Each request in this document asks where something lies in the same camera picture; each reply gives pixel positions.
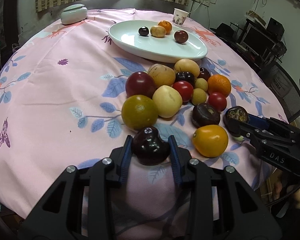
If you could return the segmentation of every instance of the white plate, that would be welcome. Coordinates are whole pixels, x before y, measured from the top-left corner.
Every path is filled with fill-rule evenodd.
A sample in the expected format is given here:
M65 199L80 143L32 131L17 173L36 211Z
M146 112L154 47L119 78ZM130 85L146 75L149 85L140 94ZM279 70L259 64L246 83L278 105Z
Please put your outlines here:
M206 45L191 33L188 33L189 39L185 43L177 43L173 35L182 29L176 26L172 26L171 33L164 38L155 38L150 33L146 37L139 35L140 27L146 26L150 30L157 24L143 20L120 22L112 25L108 34L119 48L150 60L176 63L179 59L198 60L207 55Z

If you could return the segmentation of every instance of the desk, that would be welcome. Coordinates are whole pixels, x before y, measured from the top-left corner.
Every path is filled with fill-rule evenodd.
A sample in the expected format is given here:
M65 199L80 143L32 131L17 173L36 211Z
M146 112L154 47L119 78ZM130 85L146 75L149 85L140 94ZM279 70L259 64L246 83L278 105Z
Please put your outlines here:
M147 71L154 62L123 51L107 31L114 22L172 17L136 9L91 10L80 23L54 22L11 57L0 72L1 203L25 218L67 166L90 167L122 147L127 135L135 135L121 118L125 83L133 72ZM239 105L261 117L285 116L276 97L232 49L189 18L183 28L208 47L199 66L231 81L228 108ZM201 156L191 142L196 130L190 121L192 109L188 104L170 119L159 118L155 126L161 137L174 135L178 146L210 167L234 166L258 188L274 168L254 156L249 141L239 143L230 135L221 156ZM132 157L127 185L112 195L118 239L184 235L189 201L188 194L175 188L169 160L143 166ZM87 218L85 208L83 215Z

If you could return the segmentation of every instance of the flower print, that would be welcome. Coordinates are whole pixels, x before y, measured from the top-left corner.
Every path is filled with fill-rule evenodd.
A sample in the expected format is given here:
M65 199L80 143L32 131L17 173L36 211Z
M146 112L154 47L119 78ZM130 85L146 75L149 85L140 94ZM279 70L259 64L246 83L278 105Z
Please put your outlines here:
M3 143L6 143L8 148L10 148L10 141L7 134L8 129L8 118L3 122L2 130L0 130L0 147Z
M233 87L235 90L237 90L237 91L239 91L239 92L243 92L243 91L244 91L244 90L242 89L242 83L239 82L239 81L237 81L237 80L232 80L232 81L231 81L231 85L232 85L232 87Z
M59 61L58 61L58 64L59 64L59 65L67 65L68 62L69 62L69 61L65 58L65 59L59 60Z

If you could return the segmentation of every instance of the dark red fruit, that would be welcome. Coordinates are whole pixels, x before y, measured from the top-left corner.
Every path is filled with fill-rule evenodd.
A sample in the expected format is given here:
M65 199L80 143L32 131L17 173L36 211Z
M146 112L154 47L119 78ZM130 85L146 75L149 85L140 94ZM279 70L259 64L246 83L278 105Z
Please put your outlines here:
M174 33L174 39L178 43L185 43L188 40L188 38L189 38L189 35L185 31L176 31Z
M144 72L133 73L126 82L126 93L128 97L144 95L152 98L156 85L151 76Z
M190 73L190 72L178 72L176 74L176 80L175 80L175 82L178 82L178 81L187 81L193 87L194 87L194 84L195 84L194 75L192 73Z
M209 70L207 70L206 68L204 67L201 67L200 68L200 74L198 76L198 78L203 78L205 79L206 81L208 81L208 79L211 77L211 74L209 72Z
M173 84L172 88L177 90L182 97L182 102L189 102L193 95L193 86L187 81L178 81Z
M139 29L138 32L141 36L147 36L149 34L149 29L148 27L143 26Z
M169 156L170 145L160 138L157 128L147 127L135 135L131 151L141 164L157 165Z
M227 99L223 94L214 92L209 96L208 104L212 105L217 111L222 112L227 107Z
M220 120L220 113L218 113L217 109L209 104L198 104L194 106L192 110L191 121L197 128L210 124L218 125Z

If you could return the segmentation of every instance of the butterfly print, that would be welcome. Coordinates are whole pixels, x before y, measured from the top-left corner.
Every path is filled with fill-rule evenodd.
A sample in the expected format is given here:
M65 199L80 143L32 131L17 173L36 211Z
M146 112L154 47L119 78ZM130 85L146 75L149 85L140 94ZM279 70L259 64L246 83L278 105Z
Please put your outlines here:
M3 122L2 130L0 130L0 147L3 143L6 143L6 145L10 148L10 141L7 134L8 129L8 118Z

